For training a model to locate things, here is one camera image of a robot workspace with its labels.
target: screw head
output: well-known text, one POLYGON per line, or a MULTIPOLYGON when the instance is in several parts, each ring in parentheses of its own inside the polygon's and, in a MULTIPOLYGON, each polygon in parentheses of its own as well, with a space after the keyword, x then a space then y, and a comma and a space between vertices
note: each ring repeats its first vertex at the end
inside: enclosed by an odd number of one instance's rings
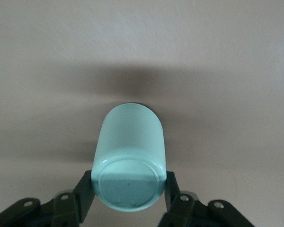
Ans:
POLYGON ((214 203, 214 206, 215 206, 216 208, 219 208, 219 209, 223 209, 223 208, 224 208, 224 205, 223 205, 223 203, 221 203, 221 202, 215 202, 215 203, 214 203))
POLYGON ((181 196, 180 196, 180 199, 181 199, 182 201, 189 201, 189 197, 188 197, 187 195, 181 195, 181 196))

